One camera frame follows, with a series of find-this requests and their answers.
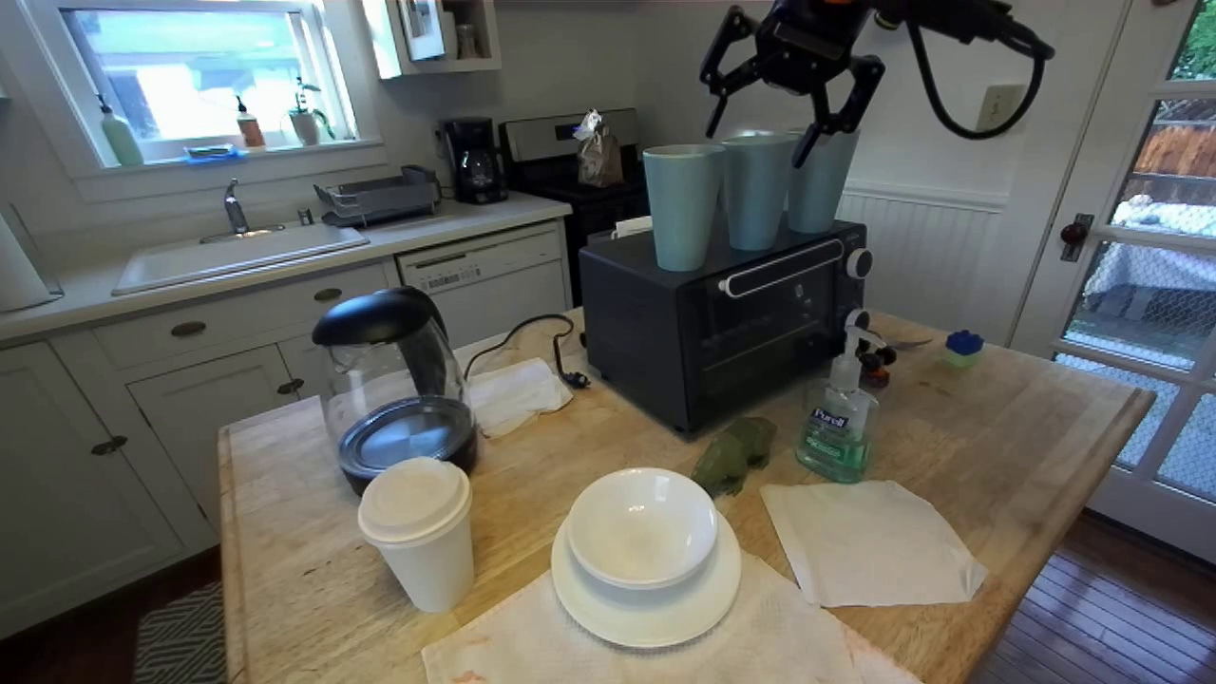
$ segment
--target white plate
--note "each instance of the white plate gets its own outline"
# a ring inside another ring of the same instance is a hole
[[[719,545],[689,581],[659,592],[623,592],[590,577],[570,545],[570,520],[550,542],[550,577],[558,604],[590,633],[627,649],[664,649],[690,642],[721,624],[740,577],[740,545],[729,520],[719,511]]]

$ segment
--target black toaster oven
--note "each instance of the black toaster oven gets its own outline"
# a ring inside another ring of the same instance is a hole
[[[651,236],[576,254],[591,371],[684,438],[833,361],[871,271],[861,225],[784,230],[762,254],[716,236],[697,272],[659,271]]]

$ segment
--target stove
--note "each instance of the stove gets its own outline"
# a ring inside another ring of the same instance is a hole
[[[612,136],[621,139],[623,182],[615,186],[583,186],[576,182],[576,139],[572,127],[583,114],[555,117],[515,117],[501,120],[501,155],[507,182],[519,195],[538,195],[550,201],[567,201],[567,263],[570,263],[570,297],[583,304],[583,266],[576,252],[608,236],[615,219],[651,212],[642,152],[637,152],[637,114],[634,111],[602,111]]]

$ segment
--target wooden floor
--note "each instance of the wooden floor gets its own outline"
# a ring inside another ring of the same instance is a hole
[[[0,642],[5,684],[120,684],[143,610],[222,577],[201,553]],[[980,684],[1216,678],[1216,571],[1087,511],[1047,557]]]

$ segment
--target window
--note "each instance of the window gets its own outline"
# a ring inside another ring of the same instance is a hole
[[[322,11],[309,0],[45,0],[40,35],[75,62],[62,63],[81,120],[97,93],[128,120],[143,163],[201,163],[238,152],[238,102],[266,148],[355,145],[344,81]],[[97,124],[82,124],[104,165]]]

